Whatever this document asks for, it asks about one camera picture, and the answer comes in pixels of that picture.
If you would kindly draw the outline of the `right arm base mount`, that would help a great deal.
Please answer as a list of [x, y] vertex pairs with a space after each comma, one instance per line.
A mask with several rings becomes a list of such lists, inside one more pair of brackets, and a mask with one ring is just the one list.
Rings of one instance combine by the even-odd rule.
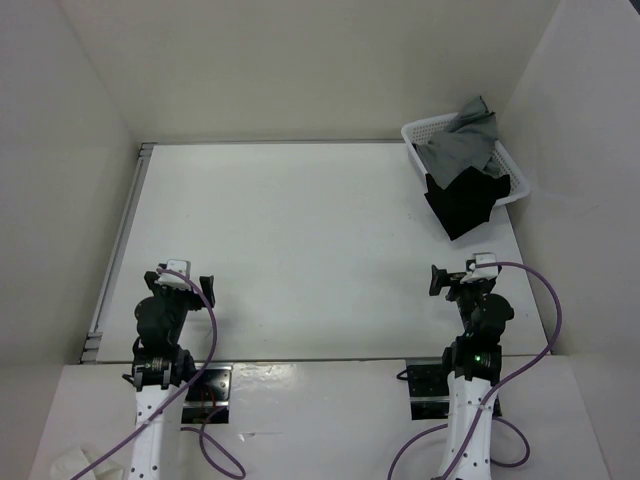
[[[455, 387], [460, 403], [469, 406], [478, 406], [486, 392], [492, 387], [491, 381], [495, 379], [495, 366], [482, 365], [480, 357], [476, 356], [472, 364], [473, 378], [489, 380], [487, 387], [480, 387], [480, 393], [466, 394], [464, 386]], [[409, 392], [409, 406], [411, 419], [418, 420], [444, 420], [449, 416], [449, 370], [443, 366], [442, 360], [435, 358], [406, 360], [404, 370], [400, 371], [396, 378], [407, 383]]]

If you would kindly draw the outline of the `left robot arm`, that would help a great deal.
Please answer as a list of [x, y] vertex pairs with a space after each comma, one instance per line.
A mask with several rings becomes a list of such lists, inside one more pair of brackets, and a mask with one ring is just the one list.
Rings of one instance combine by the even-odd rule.
[[129, 477], [179, 477], [178, 442], [185, 399], [198, 390], [203, 368], [179, 345], [187, 314], [215, 305], [213, 276], [190, 279], [191, 263], [171, 259], [144, 281], [151, 295], [134, 309], [138, 338], [133, 345], [132, 383], [136, 436]]

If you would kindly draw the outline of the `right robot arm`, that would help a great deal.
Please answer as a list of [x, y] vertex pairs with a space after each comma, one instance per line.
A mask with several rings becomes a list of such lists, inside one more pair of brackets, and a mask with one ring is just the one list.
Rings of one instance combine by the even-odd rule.
[[514, 318], [510, 303], [492, 292], [497, 271], [476, 277], [470, 271], [449, 273], [431, 268], [429, 294], [446, 288], [463, 324], [442, 356], [438, 381], [449, 392], [446, 451], [439, 479], [489, 479], [490, 440], [496, 385], [500, 381], [506, 324]]

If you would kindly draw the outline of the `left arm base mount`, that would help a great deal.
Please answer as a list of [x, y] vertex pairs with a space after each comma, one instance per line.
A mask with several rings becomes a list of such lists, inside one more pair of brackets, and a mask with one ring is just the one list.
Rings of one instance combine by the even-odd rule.
[[212, 364], [190, 387], [183, 403], [182, 424], [227, 424], [232, 383], [231, 364]]

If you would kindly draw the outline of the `black skirt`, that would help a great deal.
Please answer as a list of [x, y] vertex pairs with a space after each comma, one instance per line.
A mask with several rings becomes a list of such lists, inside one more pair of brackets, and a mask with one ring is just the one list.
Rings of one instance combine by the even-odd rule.
[[490, 220], [493, 207], [511, 191], [508, 174], [494, 178], [474, 167], [460, 173], [446, 188], [425, 175], [425, 198], [450, 240]]

